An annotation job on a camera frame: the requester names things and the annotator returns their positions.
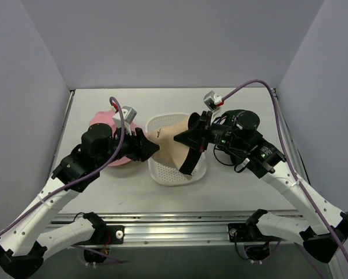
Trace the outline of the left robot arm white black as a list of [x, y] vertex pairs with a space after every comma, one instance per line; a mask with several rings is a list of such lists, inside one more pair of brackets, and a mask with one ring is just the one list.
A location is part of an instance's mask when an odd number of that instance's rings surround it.
[[159, 146], [149, 141], [141, 128], [128, 133], [122, 128], [113, 131], [102, 123], [90, 126], [28, 208], [0, 232], [3, 271], [12, 278], [29, 278], [47, 258], [63, 249], [81, 242], [98, 244], [106, 240], [106, 223], [94, 212], [55, 230], [44, 230], [70, 201], [99, 178], [110, 162], [122, 157], [144, 162], [158, 150]]

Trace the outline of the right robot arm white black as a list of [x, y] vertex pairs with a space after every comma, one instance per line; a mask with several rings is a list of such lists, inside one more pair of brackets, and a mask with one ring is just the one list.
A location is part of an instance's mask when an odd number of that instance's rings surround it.
[[290, 219], [259, 209], [241, 231], [247, 241], [267, 237], [295, 242], [314, 259], [329, 263], [339, 246], [348, 239], [348, 212], [330, 204], [298, 174], [289, 168], [286, 156], [257, 130], [260, 119], [249, 110], [224, 113], [223, 123], [214, 123], [210, 111], [193, 113], [188, 126], [174, 141], [189, 147], [189, 157], [213, 144], [230, 155], [237, 173], [250, 170], [257, 178], [276, 189], [303, 219]]

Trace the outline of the black cap green brim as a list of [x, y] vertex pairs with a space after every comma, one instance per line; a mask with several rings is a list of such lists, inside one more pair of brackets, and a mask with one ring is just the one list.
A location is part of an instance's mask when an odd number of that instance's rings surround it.
[[242, 117], [245, 113], [246, 110], [243, 109], [228, 110], [223, 113], [218, 120], [215, 121], [215, 123], [229, 126], [233, 129], [245, 130], [246, 124], [244, 124], [242, 121]]

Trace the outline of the beige cloth hat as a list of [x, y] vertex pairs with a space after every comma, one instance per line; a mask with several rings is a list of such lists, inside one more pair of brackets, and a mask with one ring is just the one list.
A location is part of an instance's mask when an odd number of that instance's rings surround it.
[[[160, 128], [158, 130], [147, 133], [147, 138], [157, 144], [160, 149], [151, 158], [170, 168], [179, 171], [189, 155], [189, 148], [183, 144], [174, 141], [174, 136], [183, 132], [188, 128], [189, 115], [182, 119], [179, 123]], [[188, 180], [192, 178], [192, 174], [183, 174]]]

